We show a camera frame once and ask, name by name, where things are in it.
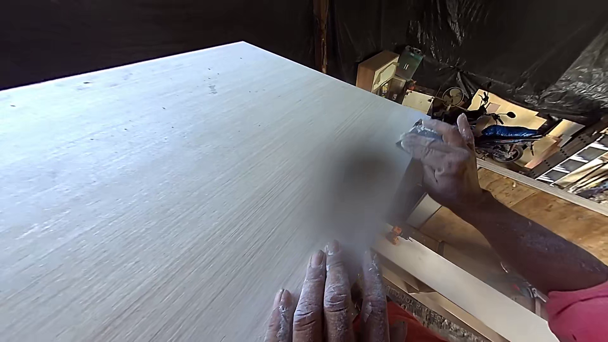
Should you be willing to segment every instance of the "motorcycle seat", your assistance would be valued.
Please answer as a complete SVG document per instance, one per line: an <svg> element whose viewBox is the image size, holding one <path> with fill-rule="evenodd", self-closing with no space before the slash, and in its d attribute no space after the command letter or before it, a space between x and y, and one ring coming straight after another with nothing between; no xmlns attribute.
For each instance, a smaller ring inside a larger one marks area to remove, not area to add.
<svg viewBox="0 0 608 342"><path fill-rule="evenodd" d="M482 136L487 137L506 137L506 138L542 138L543 135L538 130L520 126L487 126L482 131Z"/></svg>

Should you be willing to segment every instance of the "workshop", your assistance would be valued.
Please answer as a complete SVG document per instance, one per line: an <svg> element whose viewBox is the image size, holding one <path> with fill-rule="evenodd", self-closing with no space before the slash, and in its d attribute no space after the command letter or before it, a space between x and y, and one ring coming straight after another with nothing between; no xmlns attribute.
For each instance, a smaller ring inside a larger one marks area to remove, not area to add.
<svg viewBox="0 0 608 342"><path fill-rule="evenodd" d="M1 341L607 341L608 2L2 14Z"/></svg>

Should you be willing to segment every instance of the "forearm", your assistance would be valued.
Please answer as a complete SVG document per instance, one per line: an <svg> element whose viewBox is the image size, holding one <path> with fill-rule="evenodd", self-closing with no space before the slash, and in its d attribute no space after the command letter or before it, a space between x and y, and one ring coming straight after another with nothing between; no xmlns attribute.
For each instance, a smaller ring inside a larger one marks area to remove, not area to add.
<svg viewBox="0 0 608 342"><path fill-rule="evenodd" d="M589 288L608 280L608 267L596 257L507 208L487 191L476 204L451 209L544 293Z"/></svg>

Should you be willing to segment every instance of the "white wooden board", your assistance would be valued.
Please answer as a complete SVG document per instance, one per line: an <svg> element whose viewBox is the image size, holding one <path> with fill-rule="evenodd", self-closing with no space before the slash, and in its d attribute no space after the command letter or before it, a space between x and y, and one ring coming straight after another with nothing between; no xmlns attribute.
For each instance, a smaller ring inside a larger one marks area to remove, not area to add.
<svg viewBox="0 0 608 342"><path fill-rule="evenodd" d="M380 238L375 250L510 342L557 342L547 321L416 240Z"/></svg>
<svg viewBox="0 0 608 342"><path fill-rule="evenodd" d="M419 117L246 43L0 92L0 340L261 340L326 157Z"/></svg>

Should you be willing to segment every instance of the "motorcycle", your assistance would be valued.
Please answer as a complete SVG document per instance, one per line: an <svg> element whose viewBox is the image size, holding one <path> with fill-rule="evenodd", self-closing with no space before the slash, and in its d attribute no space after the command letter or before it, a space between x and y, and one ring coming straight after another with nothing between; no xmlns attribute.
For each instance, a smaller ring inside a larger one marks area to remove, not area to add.
<svg viewBox="0 0 608 342"><path fill-rule="evenodd" d="M484 159L491 157L497 162L514 162L523 157L523 151L526 148L530 148L532 155L534 155L534 141L543 138L560 122L549 117L538 130L520 126L503 126L504 121L500 116L506 115L513 119L516 116L515 113L488 114L489 95L484 92L483 96L479 96L482 98L482 102L476 110L462 110L461 108L461 111L454 111L453 113L443 112L441 119L455 125L458 115L464 113L471 128L475 128L483 117L494 119L496 124L487 126L481 131L480 136L475 137L475 152Z"/></svg>

